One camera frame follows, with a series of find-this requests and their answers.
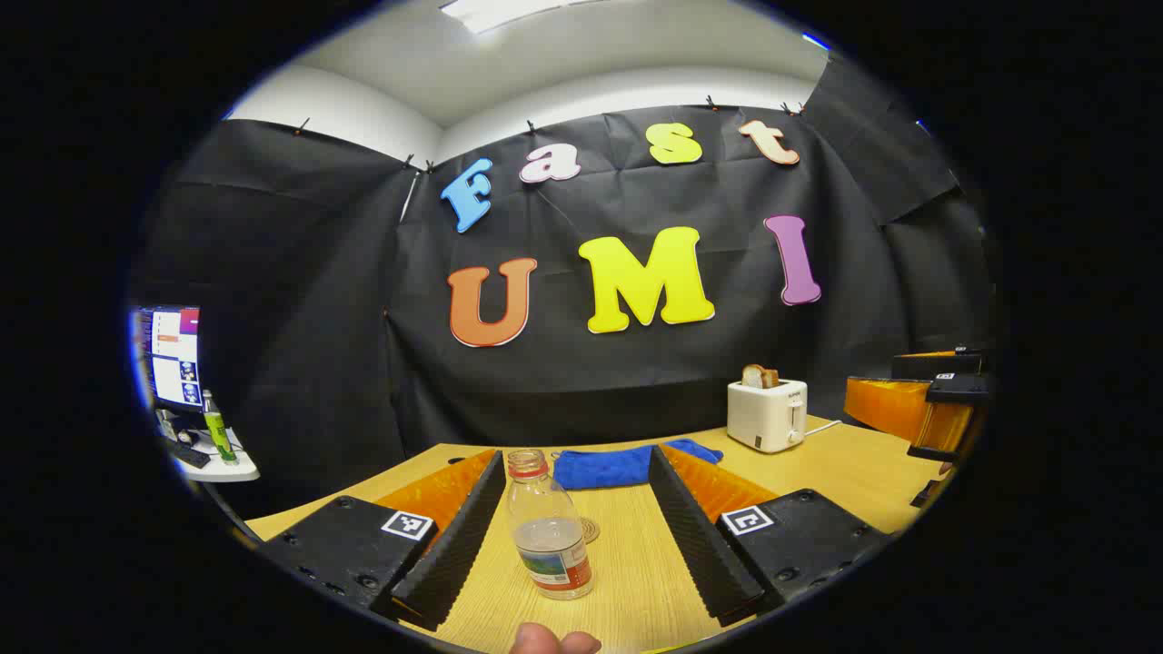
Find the monitor screen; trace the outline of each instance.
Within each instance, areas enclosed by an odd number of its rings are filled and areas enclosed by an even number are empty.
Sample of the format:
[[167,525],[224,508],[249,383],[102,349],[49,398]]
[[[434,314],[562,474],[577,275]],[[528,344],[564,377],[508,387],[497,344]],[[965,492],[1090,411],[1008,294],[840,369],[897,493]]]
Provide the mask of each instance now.
[[138,315],[145,371],[154,397],[174,407],[200,410],[198,307],[142,307]]

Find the plastic bottle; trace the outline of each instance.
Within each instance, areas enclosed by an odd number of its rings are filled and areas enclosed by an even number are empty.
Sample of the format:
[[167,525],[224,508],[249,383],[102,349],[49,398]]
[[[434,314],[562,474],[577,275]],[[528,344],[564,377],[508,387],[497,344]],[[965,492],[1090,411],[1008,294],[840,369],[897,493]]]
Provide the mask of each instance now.
[[593,588],[582,520],[570,496],[552,477],[545,455],[522,449],[508,455],[509,532],[541,595],[575,599]]
[[230,439],[226,435],[226,424],[222,421],[222,412],[214,404],[214,397],[208,390],[202,390],[202,417],[206,419],[206,428],[211,431],[211,439],[222,455],[222,462],[227,465],[237,465],[238,455],[230,447]]

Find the blue cloth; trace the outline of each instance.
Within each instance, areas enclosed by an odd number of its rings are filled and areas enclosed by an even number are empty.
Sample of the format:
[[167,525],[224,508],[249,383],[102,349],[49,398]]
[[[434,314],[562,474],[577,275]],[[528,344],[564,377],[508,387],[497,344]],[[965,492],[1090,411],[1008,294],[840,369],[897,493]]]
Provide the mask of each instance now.
[[[698,456],[709,463],[722,461],[723,453],[707,449],[691,439],[662,445]],[[554,478],[566,490],[604,489],[647,483],[652,445],[621,452],[564,450],[554,464]]]

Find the white toaster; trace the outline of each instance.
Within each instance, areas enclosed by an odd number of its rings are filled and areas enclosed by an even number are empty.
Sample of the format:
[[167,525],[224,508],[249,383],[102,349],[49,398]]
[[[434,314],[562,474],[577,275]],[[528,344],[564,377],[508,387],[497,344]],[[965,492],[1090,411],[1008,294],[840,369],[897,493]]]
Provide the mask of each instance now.
[[807,384],[779,379],[777,386],[727,385],[727,434],[759,452],[779,452],[804,442]]

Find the hand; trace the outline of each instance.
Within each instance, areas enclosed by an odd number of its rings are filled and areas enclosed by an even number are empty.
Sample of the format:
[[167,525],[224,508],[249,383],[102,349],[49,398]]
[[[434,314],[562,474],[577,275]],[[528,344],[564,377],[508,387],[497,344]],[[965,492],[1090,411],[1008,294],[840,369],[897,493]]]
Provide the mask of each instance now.
[[509,654],[594,654],[599,649],[601,641],[585,632],[570,632],[558,642],[545,625],[523,623]]

